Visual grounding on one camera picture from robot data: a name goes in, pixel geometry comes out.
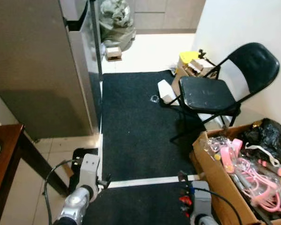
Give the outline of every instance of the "black rug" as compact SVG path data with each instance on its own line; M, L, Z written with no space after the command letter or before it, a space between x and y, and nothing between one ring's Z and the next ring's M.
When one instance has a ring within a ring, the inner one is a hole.
M150 101L157 83L171 83L169 70L103 76L103 176L131 180L176 176L179 170L195 174L189 160L192 142L178 146L169 139L178 133L181 113ZM200 122L198 116L189 124Z
M187 225L179 192L182 183L121 187L104 190L91 203L83 224Z

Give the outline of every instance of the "floor tile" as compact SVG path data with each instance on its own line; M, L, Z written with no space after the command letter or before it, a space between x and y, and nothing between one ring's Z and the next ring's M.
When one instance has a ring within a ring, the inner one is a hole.
M38 143L35 143L34 146L40 153L49 153L52 145L52 138L40 139Z
M72 158L71 152L51 152L49 154L48 162L53 167L60 163L63 160L68 160ZM62 169L62 167L56 169L56 173L60 176L60 178L65 182L66 185L69 185L69 178L66 173ZM44 184L42 184L41 192L38 196L37 209L34 217L33 225L44 225L48 224L48 214L47 208L44 200L44 196L42 195L44 189ZM54 221L56 217L61 212L62 206L64 204L65 197L60 196L50 185L47 187L49 202L52 210L52 220Z
M73 152L77 148L97 148L99 135L84 137L53 138L50 152Z
M20 160L0 225L32 225L42 180L24 160Z
M114 73L116 69L115 62L108 62L104 56L102 59L102 74Z
M179 53L191 49L195 34L139 34L116 61L116 72L156 72L169 69Z

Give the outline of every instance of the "cabinet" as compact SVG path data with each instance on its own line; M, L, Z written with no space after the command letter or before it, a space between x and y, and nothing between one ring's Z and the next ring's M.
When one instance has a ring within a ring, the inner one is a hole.
M139 33L194 32L205 0L126 0Z

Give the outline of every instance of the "black cable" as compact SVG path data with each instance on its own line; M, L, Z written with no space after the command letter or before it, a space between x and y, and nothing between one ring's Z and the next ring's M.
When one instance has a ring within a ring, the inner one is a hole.
M199 188L199 187L191 187L191 188L192 188L192 189L195 189L195 190L199 190L199 191L209 192L210 194L215 195L215 196L219 197L220 199L224 200L224 201L233 209L233 211L235 212L239 224L240 224L240 225L243 225L242 220L240 219L240 216L239 216L237 210L234 208L234 206L231 204L231 202L229 202L226 198L224 198L223 196L219 195L219 194L216 193L216 192L209 191L209 190L206 190L206 189L203 189L203 188Z
M49 176L51 175L51 173L54 172L54 170L56 170L61 165L66 164L66 163L70 163L70 162L74 162L74 161L76 161L76 159L71 159L71 160L68 160L68 161L63 161L63 162L57 164L53 169L51 169L51 171L48 173L48 175L47 175L47 177L45 179L44 196L45 196L45 201L46 201L46 206L47 206L47 211L48 211L49 225L52 225L52 213L51 213L51 208L50 208L50 203L49 203L49 198L48 198L48 192L47 192L47 183L48 183Z

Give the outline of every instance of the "chair seat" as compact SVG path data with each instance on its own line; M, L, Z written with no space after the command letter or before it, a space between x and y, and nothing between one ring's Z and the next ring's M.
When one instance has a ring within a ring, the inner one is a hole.
M218 113L236 103L222 80L184 76L179 80L181 97L186 106L198 113ZM235 108L225 115L234 115Z

